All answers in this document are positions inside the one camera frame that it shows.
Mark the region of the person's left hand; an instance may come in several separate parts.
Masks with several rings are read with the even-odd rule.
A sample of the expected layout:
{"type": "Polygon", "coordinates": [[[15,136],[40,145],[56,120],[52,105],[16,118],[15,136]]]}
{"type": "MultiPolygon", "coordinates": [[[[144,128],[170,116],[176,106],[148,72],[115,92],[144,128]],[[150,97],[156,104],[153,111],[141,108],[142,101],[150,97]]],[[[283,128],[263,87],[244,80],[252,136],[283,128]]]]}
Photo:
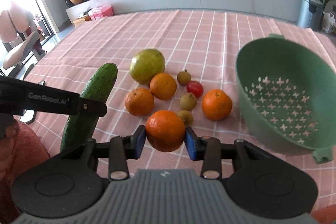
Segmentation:
{"type": "Polygon", "coordinates": [[[12,152],[15,138],[19,134],[19,124],[15,119],[12,124],[7,126],[5,137],[0,142],[0,180],[6,176],[6,172],[13,162],[12,152]]]}

